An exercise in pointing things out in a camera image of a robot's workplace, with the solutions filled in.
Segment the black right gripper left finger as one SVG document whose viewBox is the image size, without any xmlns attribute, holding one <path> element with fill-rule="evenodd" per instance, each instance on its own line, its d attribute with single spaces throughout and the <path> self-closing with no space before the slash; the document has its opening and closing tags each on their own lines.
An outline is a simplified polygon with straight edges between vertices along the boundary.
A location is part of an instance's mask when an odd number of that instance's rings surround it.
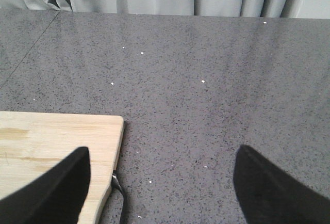
<svg viewBox="0 0 330 224">
<path fill-rule="evenodd" d="M 78 223 L 91 179 L 90 153 L 79 147 L 52 169 L 1 200 L 1 223 Z"/>
</svg>

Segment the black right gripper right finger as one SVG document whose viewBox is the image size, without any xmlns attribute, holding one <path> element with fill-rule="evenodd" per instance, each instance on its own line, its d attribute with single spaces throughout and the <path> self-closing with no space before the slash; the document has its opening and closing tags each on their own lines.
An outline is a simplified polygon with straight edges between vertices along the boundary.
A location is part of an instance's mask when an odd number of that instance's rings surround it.
<svg viewBox="0 0 330 224">
<path fill-rule="evenodd" d="M 248 145 L 236 154 L 233 184 L 247 223 L 329 223 L 329 199 Z"/>
</svg>

